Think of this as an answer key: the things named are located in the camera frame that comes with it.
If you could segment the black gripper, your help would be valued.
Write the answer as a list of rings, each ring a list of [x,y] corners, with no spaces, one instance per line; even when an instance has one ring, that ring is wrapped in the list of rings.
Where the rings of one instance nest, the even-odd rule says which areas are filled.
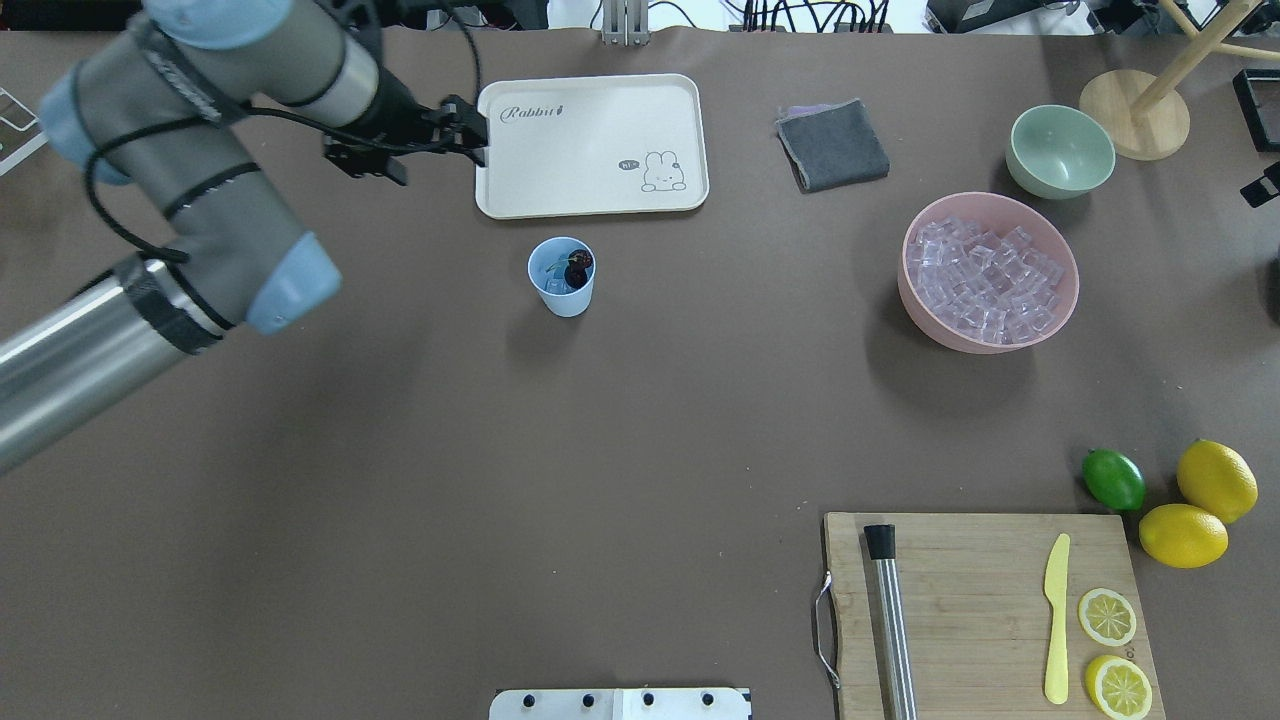
[[[488,119],[468,101],[447,96],[434,110],[416,102],[410,90],[381,68],[370,105],[337,137],[323,137],[323,156],[351,178],[379,177],[399,187],[408,174],[397,159],[416,152],[453,152],[475,167],[488,167],[490,143]]]

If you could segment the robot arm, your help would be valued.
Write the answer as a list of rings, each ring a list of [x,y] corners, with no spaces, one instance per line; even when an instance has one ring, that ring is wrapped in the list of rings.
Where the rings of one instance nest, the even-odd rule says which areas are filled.
[[[3,345],[3,470],[10,471],[186,357],[251,325],[273,334],[328,301],[342,275],[232,132],[248,117],[319,129],[349,176],[403,184],[399,158],[457,152],[483,167],[489,127],[458,96],[416,101],[385,68],[381,14],[411,1],[146,1],[69,70],[38,119],[81,172],[137,184],[174,231],[131,254]]]

